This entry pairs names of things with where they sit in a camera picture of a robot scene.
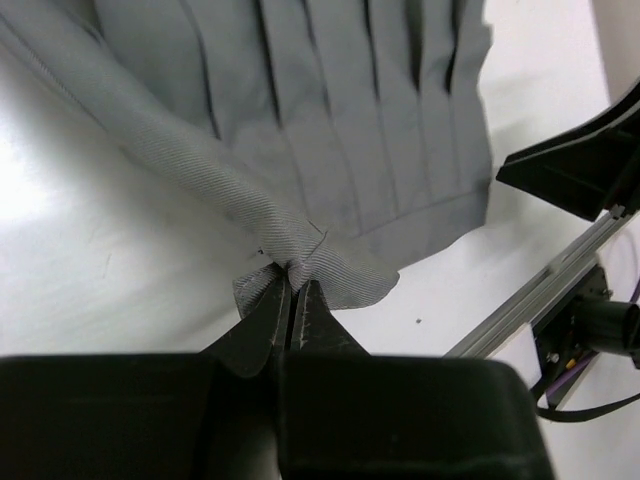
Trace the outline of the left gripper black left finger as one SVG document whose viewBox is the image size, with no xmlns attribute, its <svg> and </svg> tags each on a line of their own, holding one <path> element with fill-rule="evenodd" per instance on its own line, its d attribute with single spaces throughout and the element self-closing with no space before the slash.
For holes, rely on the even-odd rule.
<svg viewBox="0 0 640 480">
<path fill-rule="evenodd" d="M 203 353 L 236 376 L 256 376 L 284 345 L 291 287 L 282 268 L 270 264 L 235 280 L 233 293 L 240 321 Z"/>
</svg>

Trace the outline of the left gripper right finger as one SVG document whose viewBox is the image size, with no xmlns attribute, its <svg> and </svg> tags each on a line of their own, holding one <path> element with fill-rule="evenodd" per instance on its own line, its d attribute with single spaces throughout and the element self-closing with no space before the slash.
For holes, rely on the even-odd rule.
<svg viewBox="0 0 640 480">
<path fill-rule="evenodd" d="M 299 291 L 290 333 L 290 350 L 304 353 L 367 355 L 332 315 L 321 285 L 307 282 Z"/>
</svg>

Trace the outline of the grey pleated skirt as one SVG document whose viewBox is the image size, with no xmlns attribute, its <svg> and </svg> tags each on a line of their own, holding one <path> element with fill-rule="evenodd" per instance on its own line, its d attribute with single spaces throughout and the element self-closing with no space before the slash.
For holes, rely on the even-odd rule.
<svg viewBox="0 0 640 480">
<path fill-rule="evenodd" d="M 480 1 L 5 1 L 1 351 L 198 352 L 366 307 L 486 219 Z"/>
</svg>

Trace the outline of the aluminium front rail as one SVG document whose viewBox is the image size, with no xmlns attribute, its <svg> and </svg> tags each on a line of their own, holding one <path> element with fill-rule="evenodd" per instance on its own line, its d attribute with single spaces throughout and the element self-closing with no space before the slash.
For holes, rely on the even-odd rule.
<svg viewBox="0 0 640 480">
<path fill-rule="evenodd" d="M 632 218 L 620 207 L 600 217 L 446 355 L 486 358 L 521 326 L 536 325 L 598 264 L 598 251 Z"/>
</svg>

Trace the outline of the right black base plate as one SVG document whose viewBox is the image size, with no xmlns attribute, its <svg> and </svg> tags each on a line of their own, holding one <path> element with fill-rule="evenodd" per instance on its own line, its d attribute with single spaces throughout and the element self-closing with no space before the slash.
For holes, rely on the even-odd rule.
<svg viewBox="0 0 640 480">
<path fill-rule="evenodd" d="M 577 381 L 584 366 L 578 363 L 591 355 L 581 344 L 577 308 L 585 301 L 611 298 L 604 269 L 591 268 L 586 275 L 533 327 L 534 343 L 541 379 L 533 387 L 548 407 L 556 409 Z"/>
</svg>

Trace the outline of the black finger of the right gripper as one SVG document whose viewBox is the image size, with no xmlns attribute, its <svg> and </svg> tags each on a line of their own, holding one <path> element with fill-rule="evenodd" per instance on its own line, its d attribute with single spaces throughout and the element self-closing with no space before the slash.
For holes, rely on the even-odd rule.
<svg viewBox="0 0 640 480">
<path fill-rule="evenodd" d="M 639 211 L 639 85 L 588 122 L 506 157 L 496 180 L 595 221 Z"/>
</svg>

